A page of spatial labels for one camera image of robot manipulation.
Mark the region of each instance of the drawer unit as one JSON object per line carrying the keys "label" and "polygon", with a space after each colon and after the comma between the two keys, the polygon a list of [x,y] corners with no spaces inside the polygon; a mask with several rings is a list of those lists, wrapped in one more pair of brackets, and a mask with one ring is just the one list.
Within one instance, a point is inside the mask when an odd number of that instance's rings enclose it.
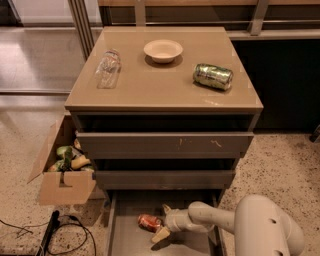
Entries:
{"label": "drawer unit", "polygon": [[[154,63],[143,48],[160,38],[179,42],[181,56]],[[95,70],[110,48],[121,56],[117,85],[98,89]],[[196,84],[197,63],[231,69],[231,89]],[[100,188],[216,189],[217,200],[263,109],[225,30],[212,27],[104,28],[65,107]]]}

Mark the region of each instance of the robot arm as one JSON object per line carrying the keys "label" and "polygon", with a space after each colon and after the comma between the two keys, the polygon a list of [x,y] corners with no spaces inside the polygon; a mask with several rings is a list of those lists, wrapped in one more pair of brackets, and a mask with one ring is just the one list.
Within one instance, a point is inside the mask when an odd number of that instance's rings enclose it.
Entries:
{"label": "robot arm", "polygon": [[188,209],[164,205],[165,228],[154,236],[157,242],[170,232],[209,232],[218,226],[234,234],[237,256],[298,256],[304,249],[299,225],[270,199],[244,197],[235,212],[193,202]]}

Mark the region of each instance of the ceramic bowl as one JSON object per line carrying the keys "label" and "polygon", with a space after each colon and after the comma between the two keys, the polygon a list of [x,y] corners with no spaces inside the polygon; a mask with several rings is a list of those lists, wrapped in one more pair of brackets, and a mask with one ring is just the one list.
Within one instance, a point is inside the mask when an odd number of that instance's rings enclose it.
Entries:
{"label": "ceramic bowl", "polygon": [[145,45],[144,52],[156,63],[170,63],[183,51],[182,46],[171,40],[155,40]]}

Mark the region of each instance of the floor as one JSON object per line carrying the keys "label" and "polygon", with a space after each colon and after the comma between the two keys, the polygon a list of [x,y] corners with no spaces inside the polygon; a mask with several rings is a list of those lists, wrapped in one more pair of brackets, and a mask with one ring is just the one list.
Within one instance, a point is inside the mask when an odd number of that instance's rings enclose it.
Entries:
{"label": "floor", "polygon": [[[0,56],[1,90],[71,90],[84,64],[73,29],[0,28]],[[50,125],[64,113],[66,97],[0,95],[0,220],[28,226],[45,224],[55,210],[75,215],[92,232],[97,255],[103,255],[108,229],[104,199],[84,205],[39,206],[43,177],[27,184]],[[302,255],[320,255],[320,144],[311,143],[309,134],[256,134],[220,208],[234,211],[248,194],[265,195],[277,203],[304,231]],[[60,220],[69,222],[68,217]],[[19,229],[0,223],[0,253],[34,255],[45,228],[28,228],[32,234],[18,237]],[[69,226],[54,236],[50,248],[56,253],[72,250],[84,237],[79,227]],[[223,232],[223,238],[227,255],[234,255],[233,236]],[[94,255],[93,251],[89,237],[85,246],[67,255]]]}

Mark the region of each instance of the cardboard box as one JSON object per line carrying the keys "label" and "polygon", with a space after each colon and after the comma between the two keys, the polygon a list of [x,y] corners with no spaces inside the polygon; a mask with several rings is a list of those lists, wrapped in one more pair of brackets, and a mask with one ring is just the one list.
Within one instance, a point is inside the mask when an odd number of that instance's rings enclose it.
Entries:
{"label": "cardboard box", "polygon": [[73,144],[75,130],[70,114],[66,114],[51,126],[49,135],[34,162],[28,183],[43,173],[39,195],[40,205],[84,204],[95,189],[96,181],[92,179],[93,171],[65,172],[64,174],[46,172],[58,160],[57,148]]}

